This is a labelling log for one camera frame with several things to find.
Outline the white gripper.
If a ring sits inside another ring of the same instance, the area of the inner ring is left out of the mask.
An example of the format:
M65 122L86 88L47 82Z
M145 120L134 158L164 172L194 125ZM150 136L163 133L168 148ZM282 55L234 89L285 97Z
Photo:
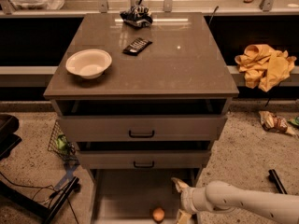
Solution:
M181 207L177 212L176 224L188 224L193 214L206 211L206 191L204 188L189 187L179 178L172 177L176 190L181 193Z

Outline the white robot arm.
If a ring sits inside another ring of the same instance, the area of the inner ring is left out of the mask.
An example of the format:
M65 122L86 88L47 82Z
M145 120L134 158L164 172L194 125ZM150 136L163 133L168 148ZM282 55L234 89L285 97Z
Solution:
M192 215L203 211L223 214L236 208L279 224L299 224L298 196L239 189L222 181L194 188L179 178L172 177L171 180L180 194L176 224L188 224Z

